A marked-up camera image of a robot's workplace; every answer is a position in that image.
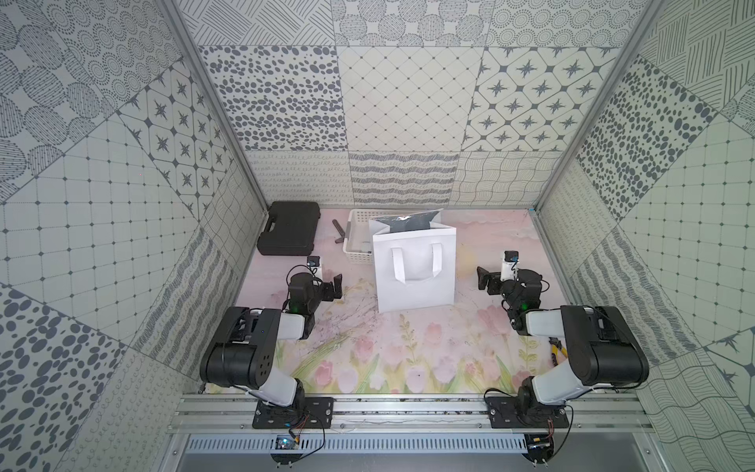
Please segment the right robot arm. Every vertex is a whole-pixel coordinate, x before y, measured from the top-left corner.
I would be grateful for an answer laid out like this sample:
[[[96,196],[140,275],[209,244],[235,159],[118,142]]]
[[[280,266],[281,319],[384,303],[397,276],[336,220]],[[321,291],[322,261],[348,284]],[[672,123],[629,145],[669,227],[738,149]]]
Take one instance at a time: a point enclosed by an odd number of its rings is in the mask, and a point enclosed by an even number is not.
[[[621,311],[613,306],[541,307],[545,280],[530,269],[477,269],[478,288],[499,295],[511,328],[520,336],[563,341],[566,354],[552,370],[524,380],[515,411],[556,410],[596,389],[636,389],[650,366]]]

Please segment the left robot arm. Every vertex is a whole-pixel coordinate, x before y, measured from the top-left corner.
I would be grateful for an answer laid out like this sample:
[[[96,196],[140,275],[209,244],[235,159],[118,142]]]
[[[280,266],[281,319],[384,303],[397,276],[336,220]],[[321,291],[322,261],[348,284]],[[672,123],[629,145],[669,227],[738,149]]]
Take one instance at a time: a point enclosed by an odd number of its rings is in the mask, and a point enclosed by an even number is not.
[[[341,275],[324,281],[312,273],[296,273],[288,281],[281,309],[228,308],[200,361],[201,380],[242,389],[275,409],[302,413],[304,387],[275,367],[275,349],[281,340],[307,339],[320,304],[341,297]]]

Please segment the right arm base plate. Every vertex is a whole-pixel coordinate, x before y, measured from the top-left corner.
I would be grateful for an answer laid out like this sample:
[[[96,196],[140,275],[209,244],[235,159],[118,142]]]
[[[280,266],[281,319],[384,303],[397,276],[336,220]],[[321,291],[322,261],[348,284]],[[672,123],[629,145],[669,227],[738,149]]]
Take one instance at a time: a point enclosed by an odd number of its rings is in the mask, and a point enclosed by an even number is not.
[[[527,408],[519,407],[509,396],[485,396],[484,402],[493,429],[567,429],[571,422],[563,407],[536,403]]]

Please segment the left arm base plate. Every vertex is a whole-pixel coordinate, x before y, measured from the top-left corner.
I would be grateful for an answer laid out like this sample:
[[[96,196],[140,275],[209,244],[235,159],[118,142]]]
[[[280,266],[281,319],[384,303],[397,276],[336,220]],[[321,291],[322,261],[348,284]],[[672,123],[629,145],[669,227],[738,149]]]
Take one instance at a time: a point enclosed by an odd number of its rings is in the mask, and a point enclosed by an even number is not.
[[[255,430],[326,429],[331,427],[335,400],[333,397],[305,396],[291,406],[281,407],[259,402],[253,428]]]

